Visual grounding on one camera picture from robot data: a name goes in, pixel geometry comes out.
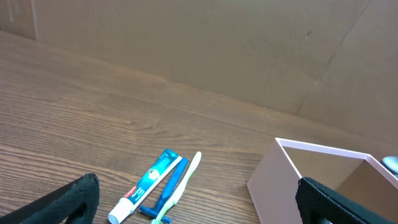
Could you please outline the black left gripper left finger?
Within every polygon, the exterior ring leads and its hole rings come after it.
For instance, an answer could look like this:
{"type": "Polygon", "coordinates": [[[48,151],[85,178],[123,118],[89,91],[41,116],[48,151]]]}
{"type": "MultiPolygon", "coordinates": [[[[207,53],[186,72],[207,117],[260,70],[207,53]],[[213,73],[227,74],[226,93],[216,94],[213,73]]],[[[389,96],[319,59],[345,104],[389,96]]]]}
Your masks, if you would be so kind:
{"type": "Polygon", "coordinates": [[[92,224],[100,200],[100,182],[89,173],[1,217],[1,223],[92,224]]]}

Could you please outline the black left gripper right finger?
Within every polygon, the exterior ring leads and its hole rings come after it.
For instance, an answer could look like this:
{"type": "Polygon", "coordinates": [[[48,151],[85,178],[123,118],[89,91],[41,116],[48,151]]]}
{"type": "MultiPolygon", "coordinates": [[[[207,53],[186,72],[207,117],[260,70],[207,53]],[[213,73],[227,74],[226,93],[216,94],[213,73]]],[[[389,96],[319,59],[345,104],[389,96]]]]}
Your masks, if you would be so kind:
{"type": "Polygon", "coordinates": [[[393,224],[310,177],[298,181],[295,201],[304,224],[393,224]]]}

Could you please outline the white cardboard box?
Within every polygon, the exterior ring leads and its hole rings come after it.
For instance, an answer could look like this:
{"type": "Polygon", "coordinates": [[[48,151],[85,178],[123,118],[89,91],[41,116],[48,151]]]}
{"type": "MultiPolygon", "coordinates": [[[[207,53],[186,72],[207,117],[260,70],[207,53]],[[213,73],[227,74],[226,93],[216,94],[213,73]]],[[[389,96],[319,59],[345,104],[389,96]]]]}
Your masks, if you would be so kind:
{"type": "Polygon", "coordinates": [[[301,222],[295,195],[303,177],[397,221],[397,177],[372,155],[275,138],[247,182],[261,223],[301,222]]]}

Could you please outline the clear pump soap bottle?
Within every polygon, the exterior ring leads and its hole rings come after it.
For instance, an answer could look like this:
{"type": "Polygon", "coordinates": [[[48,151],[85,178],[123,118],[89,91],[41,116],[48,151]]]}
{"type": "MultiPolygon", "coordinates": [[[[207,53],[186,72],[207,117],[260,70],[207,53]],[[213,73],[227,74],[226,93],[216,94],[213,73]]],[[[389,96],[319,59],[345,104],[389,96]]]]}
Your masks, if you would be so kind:
{"type": "Polygon", "coordinates": [[[381,160],[381,164],[394,176],[398,176],[398,157],[387,156],[381,160]]]}

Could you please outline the green white toothbrush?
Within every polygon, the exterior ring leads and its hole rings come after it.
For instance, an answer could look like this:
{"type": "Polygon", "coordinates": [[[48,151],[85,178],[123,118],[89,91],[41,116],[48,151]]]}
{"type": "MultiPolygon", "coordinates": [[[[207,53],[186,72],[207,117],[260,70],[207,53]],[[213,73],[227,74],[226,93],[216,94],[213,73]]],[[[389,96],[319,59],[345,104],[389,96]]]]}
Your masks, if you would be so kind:
{"type": "Polygon", "coordinates": [[[194,171],[196,170],[196,168],[198,167],[199,163],[201,160],[201,152],[198,151],[195,156],[193,157],[183,179],[181,180],[181,182],[179,183],[179,185],[177,186],[177,188],[175,189],[175,191],[173,192],[173,194],[170,196],[170,198],[166,201],[165,205],[162,207],[162,209],[160,210],[159,214],[156,216],[155,219],[151,220],[149,223],[150,224],[161,224],[162,223],[162,218],[164,217],[164,215],[174,206],[178,203],[178,201],[180,200],[180,198],[182,197],[184,190],[187,186],[187,183],[190,179],[190,177],[192,176],[192,174],[194,173],[194,171]]]}

